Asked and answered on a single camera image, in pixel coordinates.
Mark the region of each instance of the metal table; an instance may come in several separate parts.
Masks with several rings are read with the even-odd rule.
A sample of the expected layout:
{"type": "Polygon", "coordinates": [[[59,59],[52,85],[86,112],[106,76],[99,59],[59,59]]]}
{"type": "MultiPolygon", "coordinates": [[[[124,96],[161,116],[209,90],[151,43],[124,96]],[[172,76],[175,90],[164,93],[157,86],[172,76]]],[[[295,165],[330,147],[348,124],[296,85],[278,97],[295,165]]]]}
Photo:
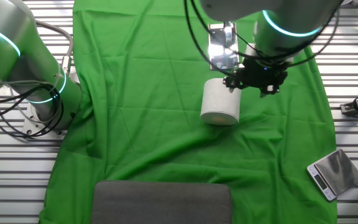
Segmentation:
{"type": "MultiPolygon", "coordinates": [[[[73,32],[74,1],[26,1],[36,19],[73,32]]],[[[333,31],[333,24],[313,44],[318,51],[333,31]]],[[[341,9],[341,21],[332,44],[316,58],[335,120],[337,146],[358,168],[358,119],[341,115],[339,105],[358,96],[358,6],[341,9]]],[[[68,41],[59,34],[39,28],[41,38],[60,61],[68,41]]],[[[8,95],[7,89],[0,96],[8,95]]],[[[18,110],[6,115],[21,128],[24,117],[18,110]]],[[[45,189],[60,141],[20,142],[0,130],[0,223],[38,223],[45,189]]],[[[358,187],[338,198],[338,223],[358,223],[358,187]]]]}

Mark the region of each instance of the black cable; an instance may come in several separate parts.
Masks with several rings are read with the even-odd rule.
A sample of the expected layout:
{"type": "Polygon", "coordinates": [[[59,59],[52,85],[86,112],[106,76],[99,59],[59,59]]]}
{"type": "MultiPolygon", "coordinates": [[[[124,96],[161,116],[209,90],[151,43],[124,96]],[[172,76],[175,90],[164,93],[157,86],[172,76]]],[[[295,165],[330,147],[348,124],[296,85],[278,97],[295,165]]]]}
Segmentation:
{"type": "Polygon", "coordinates": [[[12,101],[12,100],[20,99],[20,98],[23,98],[23,96],[29,96],[29,95],[33,94],[33,92],[35,92],[37,90],[46,88],[46,86],[52,86],[52,85],[40,84],[39,86],[34,87],[33,89],[31,89],[31,90],[29,90],[29,91],[27,91],[25,93],[22,93],[20,95],[14,96],[14,97],[6,98],[5,100],[0,100],[0,103],[6,103],[6,102],[9,102],[9,101],[12,101]]]}
{"type": "Polygon", "coordinates": [[[246,43],[248,45],[248,47],[250,47],[252,50],[254,50],[258,55],[260,56],[264,56],[265,54],[260,51],[260,50],[257,50],[255,47],[253,47],[252,45],[250,45],[250,43],[248,43],[248,41],[246,41],[244,38],[242,38],[236,31],[233,32],[238,38],[240,38],[240,40],[242,40],[244,43],[246,43]]]}
{"type": "MultiPolygon", "coordinates": [[[[58,91],[55,90],[55,92],[54,92],[53,94],[51,94],[51,97],[55,96],[56,93],[58,94],[58,91]]],[[[60,96],[59,96],[59,97],[54,98],[53,100],[54,100],[54,102],[56,102],[57,100],[60,101],[61,99],[60,99],[60,96]]],[[[55,114],[58,113],[58,111],[59,111],[58,109],[59,109],[59,108],[60,108],[60,105],[57,104],[57,103],[55,103],[55,105],[54,105],[54,112],[53,112],[53,115],[52,115],[52,116],[55,116],[55,114]]],[[[22,135],[22,136],[16,136],[16,137],[27,137],[27,138],[31,138],[31,137],[37,137],[38,134],[43,134],[43,135],[44,135],[45,130],[46,130],[46,129],[51,125],[51,123],[52,123],[52,120],[51,120],[51,121],[49,121],[49,122],[45,125],[45,127],[42,128],[39,132],[34,133],[34,134],[27,134],[27,133],[23,133],[23,132],[19,131],[18,129],[16,129],[13,125],[11,125],[8,121],[6,121],[6,119],[5,119],[5,117],[4,117],[3,115],[0,115],[0,117],[1,117],[1,119],[2,119],[10,128],[12,128],[14,131],[16,131],[17,133],[19,133],[19,134],[22,135]]]]}
{"type": "Polygon", "coordinates": [[[58,26],[51,25],[46,22],[36,20],[35,23],[39,26],[46,28],[46,29],[50,29],[50,30],[53,30],[60,34],[63,34],[67,38],[68,43],[69,43],[68,50],[67,50],[67,53],[65,54],[65,56],[69,56],[69,57],[71,56],[71,53],[73,52],[73,49],[74,49],[74,40],[73,40],[73,37],[67,31],[63,30],[62,28],[60,28],[58,26]]]}
{"type": "Polygon", "coordinates": [[[9,122],[7,122],[4,118],[4,116],[1,116],[2,120],[10,127],[12,128],[14,131],[16,131],[18,134],[20,135],[16,135],[16,134],[12,134],[10,133],[9,131],[6,131],[6,129],[4,129],[1,125],[0,125],[0,129],[14,137],[14,138],[32,138],[32,137],[40,137],[40,136],[43,136],[43,135],[46,135],[48,134],[49,132],[51,132],[53,129],[55,129],[57,127],[57,125],[59,124],[59,122],[62,120],[63,118],[63,115],[64,115],[64,105],[63,105],[63,101],[62,99],[60,98],[60,95],[58,95],[58,91],[55,90],[55,93],[57,93],[57,96],[54,98],[54,101],[59,101],[60,102],[60,106],[59,104],[55,105],[55,111],[54,111],[54,114],[55,113],[58,113],[59,109],[60,109],[60,117],[58,118],[57,122],[48,130],[46,131],[46,129],[50,126],[50,124],[52,123],[52,121],[50,121],[48,124],[45,125],[44,128],[42,128],[40,131],[34,133],[34,134],[27,134],[27,133],[23,133],[22,131],[19,131],[18,129],[16,129],[13,125],[11,125],[9,122]]]}
{"type": "MultiPolygon", "coordinates": [[[[203,25],[204,29],[211,35],[212,38],[214,38],[214,39],[216,40],[216,37],[215,37],[214,34],[208,29],[208,26],[206,25],[205,21],[204,21],[203,18],[201,17],[201,14],[200,14],[199,10],[197,9],[194,0],[190,0],[190,2],[191,2],[191,5],[193,6],[193,10],[195,11],[195,13],[196,13],[196,15],[197,15],[198,20],[201,22],[201,24],[203,25]]],[[[341,6],[342,2],[343,2],[343,0],[340,1],[340,3],[338,4],[336,10],[339,9],[339,7],[341,6]]],[[[257,57],[257,56],[246,55],[246,54],[237,52],[237,51],[235,51],[235,50],[231,50],[230,48],[227,48],[227,46],[225,46],[225,48],[230,49],[233,53],[238,54],[238,55],[240,55],[240,56],[247,57],[247,58],[253,58],[253,59],[256,59],[256,60],[274,60],[274,59],[281,59],[281,58],[284,58],[284,57],[291,56],[291,55],[296,54],[296,53],[298,53],[299,51],[303,50],[305,47],[309,46],[314,40],[316,40],[316,38],[317,38],[317,37],[323,32],[323,30],[325,30],[325,28],[328,26],[330,20],[334,17],[336,10],[333,11],[333,13],[331,13],[330,18],[326,21],[326,23],[324,24],[324,26],[320,29],[320,31],[319,31],[317,34],[315,34],[315,36],[314,36],[310,41],[307,41],[307,42],[304,43],[304,44],[300,44],[299,46],[294,47],[291,51],[289,51],[289,52],[287,52],[287,53],[284,53],[284,54],[281,54],[281,55],[276,55],[276,56],[271,56],[271,57],[257,57]]]]}
{"type": "MultiPolygon", "coordinates": [[[[37,91],[37,90],[40,90],[40,89],[43,89],[43,88],[46,89],[46,90],[49,90],[49,89],[50,89],[50,86],[52,86],[52,85],[50,85],[50,84],[42,84],[42,85],[39,85],[39,86],[37,86],[37,87],[35,87],[35,88],[33,88],[33,89],[31,89],[31,90],[29,90],[29,91],[23,93],[23,94],[20,94],[19,96],[21,96],[21,98],[20,98],[16,103],[14,103],[13,106],[11,106],[10,108],[8,108],[8,109],[5,110],[5,111],[2,111],[2,112],[0,113],[0,115],[4,115],[4,114],[6,114],[7,112],[13,110],[13,109],[14,109],[17,105],[19,105],[23,100],[25,100],[28,96],[30,96],[31,94],[33,94],[33,92],[35,92],[35,91],[37,91]]],[[[0,103],[12,101],[13,99],[16,99],[16,98],[17,98],[17,97],[15,96],[15,97],[8,98],[8,99],[5,99],[5,100],[0,100],[0,103]]]]}
{"type": "Polygon", "coordinates": [[[297,65],[301,65],[301,64],[303,64],[303,63],[306,63],[306,62],[310,61],[311,59],[314,59],[317,55],[319,55],[319,54],[329,45],[329,43],[331,43],[332,39],[333,39],[334,36],[335,36],[336,30],[337,30],[337,28],[338,28],[338,24],[339,24],[339,11],[340,11],[340,9],[337,10],[337,18],[336,18],[336,21],[335,21],[333,33],[332,33],[331,36],[329,37],[329,39],[328,39],[328,41],[326,42],[326,44],[325,44],[318,52],[316,52],[315,54],[313,54],[312,57],[307,58],[307,59],[305,59],[305,60],[303,60],[303,61],[300,61],[300,62],[297,62],[297,63],[293,63],[293,64],[291,64],[291,65],[288,66],[288,67],[294,67],[294,66],[297,66],[297,65]]]}
{"type": "Polygon", "coordinates": [[[216,66],[214,63],[212,63],[209,58],[206,56],[206,54],[203,52],[203,50],[201,49],[200,45],[198,44],[197,40],[196,40],[196,36],[194,35],[194,32],[193,32],[193,29],[191,27],[191,23],[190,23],[190,17],[189,17],[189,11],[188,11],[188,6],[187,6],[187,0],[183,0],[183,2],[185,3],[185,14],[186,14],[186,22],[187,22],[187,27],[189,29],[189,32],[190,32],[190,35],[191,35],[191,38],[193,39],[193,42],[194,44],[196,45],[196,48],[198,50],[198,52],[201,54],[201,56],[214,68],[216,69],[217,71],[227,75],[227,76],[230,76],[232,77],[233,74],[223,70],[223,69],[220,69],[218,66],[216,66]]]}

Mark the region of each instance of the white cylinder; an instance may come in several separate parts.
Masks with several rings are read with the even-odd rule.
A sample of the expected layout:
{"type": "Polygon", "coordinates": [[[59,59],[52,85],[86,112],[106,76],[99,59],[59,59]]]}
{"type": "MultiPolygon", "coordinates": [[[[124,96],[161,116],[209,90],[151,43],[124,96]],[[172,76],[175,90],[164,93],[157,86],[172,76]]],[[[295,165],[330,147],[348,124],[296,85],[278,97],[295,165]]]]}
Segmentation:
{"type": "Polygon", "coordinates": [[[232,125],[239,121],[241,90],[230,89],[223,78],[205,82],[200,118],[208,124],[232,125]]]}

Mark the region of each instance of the green screen fabric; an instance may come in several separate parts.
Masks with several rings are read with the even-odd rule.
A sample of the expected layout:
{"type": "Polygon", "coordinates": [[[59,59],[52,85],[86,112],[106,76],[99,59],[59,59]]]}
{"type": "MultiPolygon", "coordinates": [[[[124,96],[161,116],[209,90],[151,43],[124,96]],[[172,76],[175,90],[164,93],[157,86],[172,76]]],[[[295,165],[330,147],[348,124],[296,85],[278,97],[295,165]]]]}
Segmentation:
{"type": "MultiPolygon", "coordinates": [[[[336,202],[306,171],[336,149],[314,60],[288,69],[279,94],[243,90],[240,122],[211,126],[200,120],[203,85],[222,75],[196,50],[182,0],[76,0],[73,14],[82,101],[41,223],[89,223],[101,180],[226,184],[234,224],[336,223],[336,202]]],[[[250,42],[258,16],[237,21],[250,42]]],[[[206,50],[193,12],[191,21],[206,50]]],[[[311,55],[306,49],[295,61],[311,55]]]]}

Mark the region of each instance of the cable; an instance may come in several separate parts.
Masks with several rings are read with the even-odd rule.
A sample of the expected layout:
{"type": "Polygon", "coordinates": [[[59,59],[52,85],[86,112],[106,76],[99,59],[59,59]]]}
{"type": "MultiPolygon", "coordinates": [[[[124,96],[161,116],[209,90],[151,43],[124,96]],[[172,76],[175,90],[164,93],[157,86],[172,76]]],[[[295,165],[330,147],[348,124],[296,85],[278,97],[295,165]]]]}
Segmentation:
{"type": "MultiPolygon", "coordinates": [[[[54,90],[54,92],[51,94],[51,96],[53,96],[54,94],[58,94],[58,91],[54,90]]],[[[8,121],[6,121],[5,117],[3,115],[0,115],[0,117],[2,118],[2,120],[10,127],[12,128],[14,131],[16,131],[18,134],[20,135],[15,135],[15,134],[12,134],[8,131],[6,131],[1,125],[0,125],[0,129],[2,131],[4,131],[6,134],[12,136],[12,137],[15,137],[15,138],[32,138],[32,137],[40,137],[40,136],[43,136],[43,135],[46,135],[48,134],[49,132],[51,132],[53,129],[56,128],[56,126],[59,124],[59,122],[62,120],[63,118],[63,115],[64,115],[64,105],[63,105],[63,101],[61,100],[60,98],[60,95],[58,95],[56,98],[55,98],[55,102],[56,101],[59,101],[60,104],[56,104],[54,106],[54,114],[53,114],[53,117],[56,117],[56,114],[58,114],[58,111],[60,110],[60,117],[59,119],[57,120],[57,122],[48,130],[46,131],[46,129],[50,126],[50,124],[52,123],[52,120],[50,122],[48,122],[47,125],[45,125],[44,128],[42,128],[40,131],[34,133],[34,134],[27,134],[27,133],[23,133],[22,131],[19,131],[18,129],[16,129],[13,125],[11,125],[8,121]]]]}
{"type": "MultiPolygon", "coordinates": [[[[10,90],[10,92],[11,92],[11,96],[14,96],[13,89],[12,89],[12,88],[9,88],[9,90],[10,90]]],[[[25,118],[27,118],[29,121],[32,121],[32,122],[34,122],[34,123],[39,123],[39,124],[48,123],[49,121],[53,120],[53,119],[56,118],[56,116],[57,116],[57,113],[55,113],[55,114],[54,114],[51,118],[49,118],[48,120],[46,120],[46,121],[40,121],[39,119],[37,119],[37,118],[35,118],[35,117],[34,117],[34,119],[31,119],[30,117],[28,117],[28,116],[26,115],[26,113],[22,110],[22,108],[20,108],[20,105],[17,105],[16,108],[17,108],[17,109],[20,111],[20,113],[22,113],[23,116],[24,116],[25,118]]]]}
{"type": "Polygon", "coordinates": [[[340,9],[338,9],[338,10],[337,10],[337,13],[336,13],[336,14],[337,14],[337,17],[336,17],[336,21],[335,21],[333,33],[332,33],[331,36],[329,37],[329,39],[328,39],[328,41],[326,42],[326,44],[325,44],[318,52],[316,52],[315,54],[313,54],[312,57],[307,58],[307,59],[305,59],[305,60],[303,60],[303,61],[300,61],[300,62],[297,62],[297,63],[293,63],[293,64],[291,64],[291,65],[288,66],[288,67],[294,67],[294,66],[297,66],[297,65],[301,65],[301,64],[303,64],[303,63],[306,63],[306,62],[310,61],[311,59],[314,59],[317,55],[319,55],[319,54],[329,45],[329,43],[331,43],[332,39],[333,39],[334,36],[335,36],[336,30],[337,30],[337,28],[338,28],[338,24],[339,24],[339,11],[340,11],[340,9]]]}
{"type": "Polygon", "coordinates": [[[187,27],[189,29],[189,32],[190,32],[190,35],[191,35],[191,38],[193,39],[193,42],[194,44],[196,45],[196,48],[198,50],[198,52],[201,54],[201,56],[214,68],[216,69],[217,71],[227,75],[227,76],[230,76],[232,77],[233,74],[223,70],[223,69],[220,69],[218,66],[216,66],[214,63],[212,63],[209,58],[206,56],[206,54],[203,52],[203,50],[201,49],[200,45],[198,44],[197,40],[196,40],[196,37],[194,35],[194,32],[193,32],[193,29],[191,27],[191,23],[190,23],[190,17],[189,17],[189,11],[188,11],[188,6],[187,6],[187,0],[183,0],[183,2],[185,3],[185,15],[186,15],[186,22],[187,22],[187,27]]]}
{"type": "Polygon", "coordinates": [[[39,84],[49,84],[49,82],[41,82],[36,80],[0,82],[0,85],[39,85],[39,84]]]}
{"type": "MultiPolygon", "coordinates": [[[[194,2],[194,0],[190,0],[191,2],[191,5],[193,6],[193,10],[195,11],[196,15],[197,15],[197,18],[198,20],[201,22],[201,24],[203,25],[204,29],[211,35],[212,38],[214,38],[215,40],[216,37],[214,36],[214,34],[208,29],[208,26],[206,25],[205,21],[203,20],[203,18],[201,17],[201,14],[200,12],[197,10],[197,7],[196,7],[196,4],[194,2]]],[[[343,0],[340,1],[340,3],[338,4],[337,9],[339,9],[339,7],[341,6],[341,3],[343,2],[343,0]]],[[[335,11],[333,11],[333,13],[331,13],[330,15],[330,18],[325,22],[324,26],[322,26],[322,28],[320,29],[320,31],[310,40],[310,41],[307,41],[306,43],[304,44],[300,44],[299,46],[297,47],[294,47],[291,51],[287,52],[287,53],[284,53],[284,54],[281,54],[281,55],[276,55],[276,56],[271,56],[271,57],[256,57],[256,56],[250,56],[250,55],[246,55],[246,54],[243,54],[243,53],[240,53],[240,52],[237,52],[235,50],[231,50],[230,48],[227,48],[227,46],[224,45],[225,48],[231,50],[233,53],[235,54],[238,54],[240,56],[243,56],[243,57],[247,57],[247,58],[253,58],[253,59],[257,59],[257,60],[274,60],[274,59],[281,59],[281,58],[284,58],[284,57],[288,57],[288,56],[291,56],[293,54],[296,54],[297,52],[303,50],[305,47],[307,47],[308,45],[310,45],[314,40],[316,40],[316,38],[323,32],[323,30],[325,30],[325,28],[328,26],[330,20],[334,17],[335,15],[335,11]]]]}
{"type": "Polygon", "coordinates": [[[57,86],[57,83],[59,82],[59,79],[60,79],[60,75],[61,75],[61,69],[60,69],[60,65],[59,65],[59,63],[56,61],[56,64],[57,64],[57,69],[58,69],[58,72],[55,74],[55,77],[57,77],[56,78],[56,81],[55,81],[55,83],[53,84],[53,87],[48,91],[48,93],[50,93],[50,92],[52,92],[52,91],[54,91],[54,90],[57,90],[56,89],[56,86],[57,86]]]}
{"type": "Polygon", "coordinates": [[[252,50],[254,50],[255,52],[257,52],[257,54],[263,56],[265,55],[262,51],[257,50],[255,47],[253,47],[252,45],[250,45],[250,43],[248,43],[248,41],[246,41],[244,38],[242,38],[236,31],[233,32],[238,38],[240,38],[240,40],[242,40],[244,43],[246,43],[248,45],[248,47],[250,47],[252,50]]]}
{"type": "Polygon", "coordinates": [[[63,30],[60,27],[48,24],[46,22],[42,22],[42,21],[38,21],[38,20],[36,20],[35,22],[39,26],[42,26],[44,28],[47,28],[47,29],[50,29],[50,30],[53,30],[55,32],[63,34],[68,39],[68,41],[70,43],[69,46],[68,46],[68,50],[67,50],[67,53],[65,54],[65,56],[71,56],[71,53],[73,52],[73,49],[74,49],[74,40],[73,40],[73,37],[67,31],[63,30]]]}
{"type": "Polygon", "coordinates": [[[35,92],[35,91],[37,91],[37,90],[40,90],[40,89],[47,89],[47,90],[49,90],[49,88],[50,88],[50,86],[48,86],[48,85],[40,85],[40,86],[37,86],[37,87],[35,87],[35,88],[33,88],[33,89],[31,89],[31,90],[29,90],[29,91],[27,91],[27,92],[25,92],[25,93],[23,93],[23,94],[20,94],[20,95],[18,95],[18,96],[15,96],[15,97],[13,97],[13,98],[11,98],[11,99],[5,99],[5,100],[0,100],[0,103],[5,103],[5,102],[8,102],[8,101],[12,101],[13,99],[18,99],[18,98],[20,98],[20,100],[19,101],[17,101],[16,103],[14,103],[13,104],[13,106],[11,106],[10,108],[8,108],[7,110],[5,110],[5,111],[2,111],[1,113],[0,113],[0,115],[4,115],[4,114],[6,114],[7,112],[9,112],[10,110],[13,110],[18,104],[20,104],[23,100],[25,100],[28,96],[30,96],[31,94],[33,94],[33,92],[35,92]]]}

